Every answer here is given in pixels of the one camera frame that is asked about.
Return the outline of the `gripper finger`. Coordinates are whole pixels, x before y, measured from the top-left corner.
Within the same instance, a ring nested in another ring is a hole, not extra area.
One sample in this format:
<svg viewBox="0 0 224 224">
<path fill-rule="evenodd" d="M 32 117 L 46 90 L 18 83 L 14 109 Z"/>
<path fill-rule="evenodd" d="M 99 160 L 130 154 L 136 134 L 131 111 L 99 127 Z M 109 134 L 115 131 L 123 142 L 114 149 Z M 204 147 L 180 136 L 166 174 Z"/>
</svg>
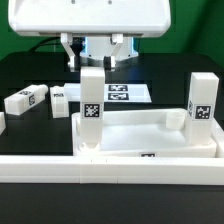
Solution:
<svg viewBox="0 0 224 224">
<path fill-rule="evenodd" d="M 116 68 L 116 56 L 123 44 L 124 36 L 122 34 L 113 34 L 111 36 L 111 43 L 114 46 L 112 53 L 104 57 L 104 69 L 114 70 Z"/>
<path fill-rule="evenodd" d="M 79 70 L 79 54 L 75 53 L 74 47 L 79 43 L 78 38 L 74 37 L 71 33 L 61 33 L 60 42 L 68 55 L 68 67 L 71 72 Z"/>
</svg>

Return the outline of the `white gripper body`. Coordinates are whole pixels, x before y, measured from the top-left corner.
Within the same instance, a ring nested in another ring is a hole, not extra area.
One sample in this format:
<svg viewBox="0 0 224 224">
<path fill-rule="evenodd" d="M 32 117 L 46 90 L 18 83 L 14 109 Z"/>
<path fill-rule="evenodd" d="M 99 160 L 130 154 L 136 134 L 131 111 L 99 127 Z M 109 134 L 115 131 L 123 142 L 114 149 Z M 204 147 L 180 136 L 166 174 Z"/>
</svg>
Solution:
<svg viewBox="0 0 224 224">
<path fill-rule="evenodd" d="M 169 0 L 8 0 L 8 21 L 23 36 L 160 37 L 171 11 Z"/>
</svg>

